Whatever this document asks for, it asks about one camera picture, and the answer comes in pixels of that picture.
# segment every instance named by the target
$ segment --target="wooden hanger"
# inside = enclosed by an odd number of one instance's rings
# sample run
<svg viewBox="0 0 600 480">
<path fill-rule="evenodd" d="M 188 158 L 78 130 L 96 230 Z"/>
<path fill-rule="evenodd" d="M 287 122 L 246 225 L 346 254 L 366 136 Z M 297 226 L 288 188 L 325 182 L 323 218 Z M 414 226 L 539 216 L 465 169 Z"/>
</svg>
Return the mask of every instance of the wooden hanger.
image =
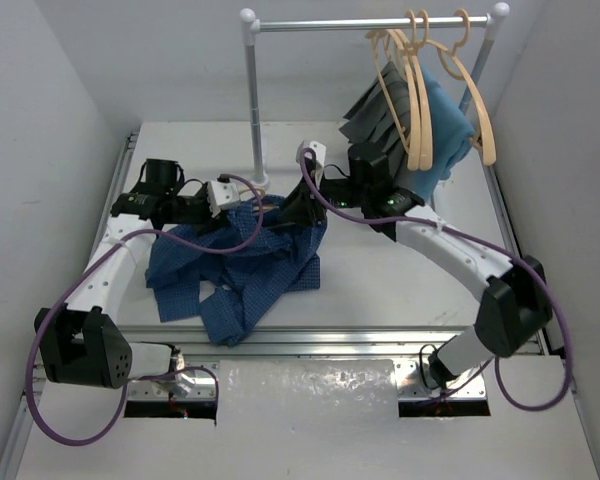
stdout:
<svg viewBox="0 0 600 480">
<path fill-rule="evenodd" d="M 481 153 L 482 162 L 486 166 L 493 165 L 496 161 L 496 143 L 493 136 L 493 128 L 491 127 L 491 119 L 489 118 L 489 112 L 487 111 L 487 107 L 482 100 L 482 95 L 480 95 L 480 91 L 476 86 L 475 82 L 471 78 L 471 74 L 462 64 L 460 59 L 456 56 L 456 53 L 460 47 L 462 47 L 470 35 L 470 22 L 469 22 L 469 14 L 466 10 L 460 9 L 457 10 L 454 15 L 462 16 L 464 19 L 465 26 L 465 34 L 462 39 L 456 42 L 453 45 L 453 49 L 449 50 L 445 45 L 442 45 L 435 40 L 427 39 L 426 43 L 433 45 L 438 50 L 438 57 L 440 58 L 440 62 L 442 66 L 446 70 L 446 72 L 457 80 L 464 80 L 467 83 L 467 87 L 469 88 L 469 93 L 473 98 L 473 101 L 476 105 L 476 111 L 478 112 L 478 123 L 479 129 L 476 133 L 476 136 L 471 139 L 471 143 L 476 149 Z M 449 56 L 453 63 L 456 65 L 460 73 L 454 72 L 446 62 L 445 55 Z"/>
<path fill-rule="evenodd" d="M 424 20 L 424 37 L 421 41 L 417 39 L 416 16 L 413 10 L 407 12 L 407 16 L 411 19 L 411 40 L 407 35 L 397 30 L 401 40 L 405 44 L 407 62 L 413 67 L 416 76 L 416 84 L 418 86 L 418 99 L 420 103 L 420 156 L 418 158 L 418 166 L 410 168 L 410 170 L 429 170 L 433 166 L 433 133 L 431 130 L 431 110 L 429 108 L 429 97 L 427 95 L 427 87 L 418 60 L 418 51 L 426 44 L 429 38 L 429 15 L 426 11 L 421 10 L 418 13 L 419 17 Z"/>
<path fill-rule="evenodd" d="M 371 48 L 373 50 L 373 59 L 376 66 L 376 73 L 378 75 L 378 82 L 380 83 L 380 87 L 382 88 L 382 92 L 384 93 L 385 99 L 387 101 L 387 105 L 389 107 L 389 111 L 393 117 L 393 122 L 398 131 L 398 135 L 400 137 L 400 141 L 402 142 L 402 146 L 404 147 L 405 153 L 407 154 L 408 164 L 414 165 L 413 170 L 417 169 L 417 165 L 420 158 L 420 107 L 418 104 L 417 97 L 415 95 L 416 86 L 415 81 L 413 79 L 413 72 L 411 68 L 405 65 L 405 75 L 407 79 L 407 88 L 409 90 L 409 102 L 410 102 L 410 115 L 411 115 L 411 125 L 410 125 L 410 137 L 411 142 L 407 140 L 405 136 L 406 128 L 400 122 L 398 118 L 398 114 L 393 105 L 393 101 L 391 100 L 391 96 L 389 95 L 389 90 L 387 89 L 387 85 L 385 84 L 384 78 L 382 76 L 382 69 L 380 68 L 380 63 L 378 59 L 378 41 L 380 39 L 384 39 L 383 46 L 384 51 L 387 56 L 387 61 L 392 61 L 392 55 L 390 50 L 391 40 L 394 42 L 394 50 L 396 52 L 396 60 L 398 58 L 402 59 L 404 54 L 404 45 L 399 37 L 399 35 L 392 30 L 374 30 L 368 32 L 366 35 L 367 38 L 371 39 Z"/>
</svg>

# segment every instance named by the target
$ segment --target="blue cloth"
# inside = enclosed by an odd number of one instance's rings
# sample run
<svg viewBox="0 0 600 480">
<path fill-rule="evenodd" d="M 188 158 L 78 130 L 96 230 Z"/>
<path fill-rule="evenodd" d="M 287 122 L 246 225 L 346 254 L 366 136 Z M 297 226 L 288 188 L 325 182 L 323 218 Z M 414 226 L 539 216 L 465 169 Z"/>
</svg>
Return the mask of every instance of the blue cloth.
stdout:
<svg viewBox="0 0 600 480">
<path fill-rule="evenodd" d="M 279 204 L 277 196 L 266 203 Z M 189 225 L 170 233 L 211 248 L 238 245 L 255 230 L 253 203 L 227 212 L 230 227 L 196 237 Z M 265 214 L 264 226 L 275 225 L 278 210 Z M 285 292 L 320 288 L 320 246 L 326 226 L 263 228 L 255 241 L 232 255 L 211 255 L 179 245 L 165 237 L 153 244 L 147 287 L 158 303 L 161 322 L 200 315 L 215 345 L 236 345 Z M 200 302 L 200 282 L 215 292 Z"/>
<path fill-rule="evenodd" d="M 469 138 L 476 132 L 458 108 L 457 102 L 444 91 L 433 75 L 424 67 L 422 73 L 431 111 L 433 167 L 416 172 L 409 172 L 403 167 L 398 173 L 397 183 L 429 200 L 438 182 L 448 179 L 451 168 L 469 153 Z"/>
</svg>

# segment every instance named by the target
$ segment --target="purple cable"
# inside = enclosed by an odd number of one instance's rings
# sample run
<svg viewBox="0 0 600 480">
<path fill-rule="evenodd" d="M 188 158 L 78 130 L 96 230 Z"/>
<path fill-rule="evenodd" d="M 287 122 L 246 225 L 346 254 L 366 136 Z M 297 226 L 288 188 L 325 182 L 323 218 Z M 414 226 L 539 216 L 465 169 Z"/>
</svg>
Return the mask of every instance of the purple cable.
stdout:
<svg viewBox="0 0 600 480">
<path fill-rule="evenodd" d="M 316 159 L 316 154 L 311 148 L 303 149 L 301 152 L 301 155 L 302 155 L 301 158 L 303 158 L 303 159 L 304 159 L 305 155 L 310 155 L 311 159 L 313 161 L 315 161 L 315 159 Z M 313 182 L 311 175 L 309 175 L 309 171 L 307 170 L 307 165 L 306 165 L 305 161 L 300 162 L 300 169 L 302 170 L 302 176 L 304 178 L 304 181 L 307 183 L 309 190 L 311 190 L 311 193 L 313 194 L 313 196 L 327 210 L 335 213 L 336 215 L 338 215 L 341 218 L 344 218 L 345 220 L 349 220 L 349 221 L 355 222 L 355 223 L 360 223 L 363 225 L 384 225 L 387 223 L 396 223 L 396 222 L 405 222 L 406 221 L 406 222 L 419 223 L 421 225 L 427 225 L 429 227 L 436 227 L 436 228 L 438 227 L 438 224 L 436 222 L 434 222 L 432 220 L 427 220 L 424 218 L 403 216 L 403 217 L 367 219 L 367 218 L 358 218 L 358 217 L 354 217 L 352 215 L 346 214 L 346 213 L 340 211 L 339 209 L 337 209 L 336 207 L 334 207 L 333 205 L 331 205 L 322 196 L 322 194 L 316 187 L 315 183 Z M 551 304 L 551 308 L 553 309 L 553 311 L 555 313 L 556 320 L 558 321 L 558 326 L 560 327 L 560 332 L 562 333 L 562 338 L 564 341 L 564 353 L 565 353 L 564 380 L 562 382 L 562 387 L 560 388 L 560 391 L 558 392 L 558 394 L 553 399 L 548 401 L 547 403 L 543 403 L 541 405 L 523 405 L 520 402 L 518 402 L 517 400 L 515 400 L 513 397 L 511 397 L 511 394 L 507 391 L 506 387 L 504 386 L 504 382 L 502 381 L 502 373 L 500 371 L 500 358 L 498 358 L 498 357 L 496 357 L 495 368 L 496 368 L 496 382 L 498 383 L 498 387 L 502 391 L 502 395 L 504 396 L 504 398 L 506 398 L 507 401 L 514 407 L 519 408 L 520 410 L 527 411 L 527 412 L 540 412 L 540 411 L 548 410 L 549 408 L 554 407 L 555 405 L 560 403 L 562 401 L 562 399 L 569 392 L 569 388 L 571 385 L 571 378 L 573 377 L 573 345 L 571 342 L 571 335 L 569 333 L 569 327 L 567 326 L 567 321 L 565 319 L 564 312 L 562 311 L 562 308 L 558 304 L 557 298 L 555 297 L 553 292 L 551 292 L 551 290 L 549 290 L 549 287 L 544 282 L 544 280 L 542 280 L 542 277 L 540 277 L 540 275 L 538 275 L 536 273 L 536 271 L 533 268 L 531 268 L 531 266 L 527 262 L 525 262 L 523 259 L 521 259 L 520 257 L 517 257 L 517 256 L 509 253 L 507 250 L 499 247 L 498 245 L 495 245 L 486 240 L 482 240 L 481 238 L 474 237 L 473 235 L 469 235 L 468 233 L 461 232 L 459 230 L 456 230 L 455 228 L 443 226 L 442 230 L 445 233 L 448 233 L 455 237 L 459 237 L 464 240 L 468 240 L 470 242 L 477 243 L 478 245 L 482 245 L 484 247 L 495 250 L 496 252 L 501 253 L 502 255 L 506 255 L 507 257 L 509 257 L 511 259 L 511 262 L 513 264 L 524 269 L 524 271 L 527 272 L 531 276 L 533 281 L 540 287 L 540 290 L 542 290 L 542 293 L 549 300 L 549 303 Z"/>
<path fill-rule="evenodd" d="M 127 399 L 127 385 L 124 385 L 122 387 L 122 393 L 120 395 L 120 403 L 118 404 L 118 408 L 116 409 L 116 412 L 114 413 L 113 418 L 102 429 L 101 432 L 99 432 L 96 435 L 89 437 L 89 438 L 84 438 L 84 439 L 80 439 L 80 440 L 66 438 L 66 437 L 60 435 L 59 433 L 55 432 L 44 421 L 44 419 L 42 418 L 42 415 L 40 414 L 40 410 L 38 410 L 38 406 L 36 405 L 35 398 L 34 398 L 33 369 L 35 368 L 36 354 L 38 353 L 38 349 L 40 348 L 40 342 L 42 341 L 42 338 L 44 337 L 47 329 L 49 328 L 51 321 L 58 314 L 58 312 L 62 308 L 63 304 L 67 301 L 67 299 L 71 296 L 71 294 L 73 292 L 75 292 L 78 289 L 78 287 L 80 285 L 82 285 L 82 283 L 87 278 L 89 278 L 89 276 L 93 272 L 95 272 L 98 268 L 100 268 L 100 266 L 102 266 L 102 264 L 104 264 L 109 258 L 111 258 L 111 256 L 115 252 L 117 252 L 118 249 L 120 249 L 122 247 L 122 244 L 124 242 L 126 242 L 138 235 L 149 234 L 149 233 L 155 234 L 158 236 L 167 237 L 175 242 L 178 242 L 181 245 L 184 245 L 189 248 L 193 248 L 194 250 L 199 250 L 199 251 L 202 251 L 205 253 L 212 253 L 212 254 L 218 254 L 218 255 L 226 255 L 226 254 L 230 254 L 230 253 L 235 253 L 235 252 L 242 250 L 243 248 L 249 246 L 256 239 L 256 237 L 260 233 L 260 229 L 262 228 L 262 221 L 264 219 L 264 209 L 263 209 L 263 205 L 262 205 L 262 199 L 260 198 L 260 194 L 258 193 L 258 191 L 248 180 L 245 180 L 242 177 L 239 177 L 237 175 L 232 175 L 232 174 L 226 174 L 225 176 L 227 178 L 237 180 L 240 183 L 245 184 L 249 188 L 249 190 L 251 190 L 251 193 L 253 193 L 253 195 L 256 199 L 256 203 L 258 204 L 258 221 L 256 223 L 256 228 L 253 231 L 253 233 L 251 234 L 251 236 L 249 238 L 247 238 L 244 242 L 242 242 L 239 245 L 236 245 L 235 247 L 215 249 L 215 248 L 202 247 L 200 245 L 196 245 L 195 243 L 187 242 L 186 240 L 176 237 L 172 233 L 163 232 L 162 230 L 154 230 L 151 228 L 146 228 L 146 229 L 136 230 L 134 232 L 128 233 L 127 235 L 125 235 L 124 237 L 122 237 L 120 239 L 121 240 L 120 243 L 116 243 L 115 245 L 113 245 L 111 247 L 111 249 L 109 249 L 104 255 L 102 255 L 98 260 L 96 260 L 93 263 L 93 265 L 91 265 L 87 270 L 84 271 L 84 273 L 80 276 L 80 278 L 78 278 L 78 280 L 76 280 L 76 282 L 73 283 L 60 296 L 58 301 L 56 301 L 56 303 L 51 307 L 51 309 L 49 310 L 47 315 L 42 320 L 42 323 L 40 324 L 40 327 L 38 328 L 38 331 L 36 332 L 36 336 L 33 339 L 33 344 L 31 345 L 31 350 L 29 351 L 29 357 L 27 358 L 27 366 L 26 366 L 25 380 L 24 380 L 25 381 L 24 390 L 25 390 L 25 397 L 27 399 L 27 406 L 29 407 L 29 411 L 31 412 L 33 421 L 36 423 L 36 425 L 42 431 L 42 433 L 44 433 L 51 440 L 61 443 L 62 445 L 67 445 L 69 447 L 82 447 L 85 445 L 90 445 L 90 444 L 100 440 L 107 433 L 109 433 L 109 431 L 115 425 L 116 421 L 118 420 L 118 417 L 120 417 L 120 414 L 122 413 L 122 410 L 124 409 L 124 405 L 125 405 L 126 399 Z M 217 385 L 218 385 L 218 381 L 216 379 L 216 392 L 219 392 Z"/>
</svg>

